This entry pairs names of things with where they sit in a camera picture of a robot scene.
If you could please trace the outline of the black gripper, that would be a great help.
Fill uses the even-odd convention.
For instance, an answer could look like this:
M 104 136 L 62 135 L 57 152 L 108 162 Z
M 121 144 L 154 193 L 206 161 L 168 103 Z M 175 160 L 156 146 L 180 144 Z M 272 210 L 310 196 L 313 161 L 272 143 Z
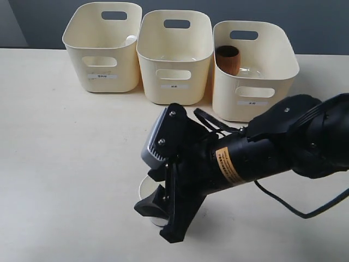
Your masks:
M 192 220 L 206 198 L 197 194 L 203 191 L 211 174 L 207 146 L 216 141 L 217 134 L 222 132 L 220 128 L 186 128 L 177 152 L 157 169 L 151 168 L 148 172 L 148 176 L 158 185 L 153 193 L 135 204 L 134 210 L 144 217 L 169 218 L 159 233 L 168 243 L 184 241 Z M 172 198 L 176 186 L 179 186 L 179 190 Z

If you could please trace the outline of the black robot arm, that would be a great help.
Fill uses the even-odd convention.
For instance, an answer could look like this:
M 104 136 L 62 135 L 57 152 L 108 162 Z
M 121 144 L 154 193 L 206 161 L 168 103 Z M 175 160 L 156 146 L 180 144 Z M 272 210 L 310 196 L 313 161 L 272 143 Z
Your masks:
M 164 219 L 160 235 L 169 243 L 184 240 L 210 194 L 289 170 L 310 179 L 348 170 L 347 93 L 325 101 L 289 96 L 240 128 L 201 109 L 194 114 L 167 106 L 141 152 L 158 185 L 134 209 Z

